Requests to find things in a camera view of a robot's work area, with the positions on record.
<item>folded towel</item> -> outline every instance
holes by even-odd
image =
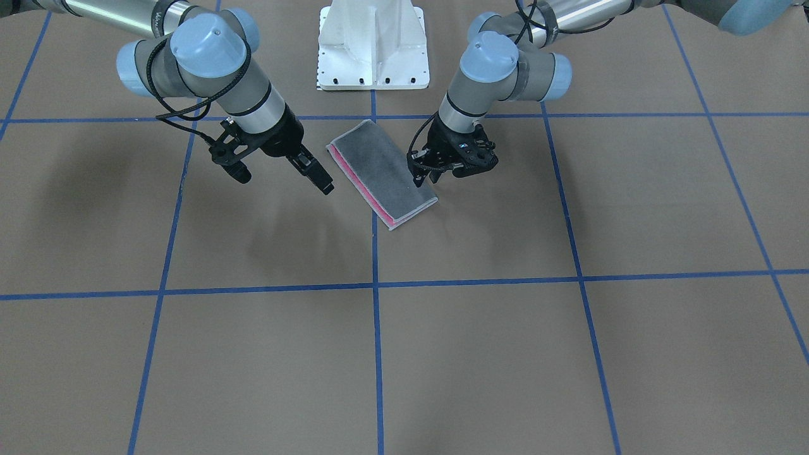
[[[416,188],[405,154],[373,121],[363,121],[326,148],[391,231],[438,201],[428,185]]]

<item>blue joint cap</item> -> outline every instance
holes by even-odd
[[[225,19],[210,13],[183,22],[168,45],[177,63],[189,73],[208,79],[237,71],[247,58],[244,41]]]
[[[230,11],[236,16],[239,23],[242,24],[244,38],[248,41],[250,50],[256,52],[261,44],[261,32],[259,32],[258,24],[256,24],[250,13],[241,8],[227,8],[225,11]]]
[[[738,0],[719,22],[719,29],[737,36],[751,35],[775,22],[793,0]]]
[[[540,101],[552,101],[562,98],[570,89],[573,82],[573,65],[570,60],[560,53],[551,53],[556,65],[553,67],[553,79],[548,93]]]
[[[135,48],[138,47],[140,41],[133,41],[118,51],[118,57],[115,60],[115,67],[118,69],[118,77],[124,83],[124,87],[138,96],[149,96],[152,94],[146,85],[141,80],[141,75],[138,73],[138,65],[135,63]]]
[[[502,81],[517,67],[519,51],[514,41],[497,32],[480,32],[460,58],[460,70],[475,82]]]
[[[497,13],[493,13],[491,11],[486,11],[485,13],[473,19],[472,24],[469,25],[469,30],[466,32],[466,42],[471,43],[472,40],[475,39],[475,36],[477,36],[477,34],[481,32],[483,24],[486,23],[487,20],[492,19],[495,16],[499,17],[500,15]]]

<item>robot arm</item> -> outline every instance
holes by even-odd
[[[0,17],[37,9],[88,17],[148,38],[118,53],[121,81],[137,95],[157,98],[170,111],[159,120],[205,139],[214,163],[238,182],[251,179],[242,159],[261,149],[269,156],[286,157],[324,194],[334,188],[332,178],[302,144],[300,121],[252,60],[260,34],[246,11],[213,12],[179,0],[0,0]],[[175,111],[163,100],[178,97],[205,101]],[[229,116],[216,139],[168,120],[200,120],[213,102]],[[204,108],[202,115],[188,116],[198,108]]]
[[[599,30],[639,7],[664,3],[743,36],[772,23],[794,0],[537,0],[529,6],[516,0],[518,10],[511,15],[479,15],[438,112],[422,127],[432,121],[426,145],[415,151],[414,139],[408,151],[413,183],[421,186],[426,176],[436,183],[447,171],[471,176],[497,165],[494,143],[480,124],[494,101],[555,100],[567,92],[570,61],[539,49]]]

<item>white plastic base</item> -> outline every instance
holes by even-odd
[[[430,85],[424,11],[410,0],[334,0],[320,11],[319,43],[319,89]]]

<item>towel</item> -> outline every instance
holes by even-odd
[[[428,185],[416,188],[405,154],[373,121],[361,122],[326,148],[390,231],[438,201]]]

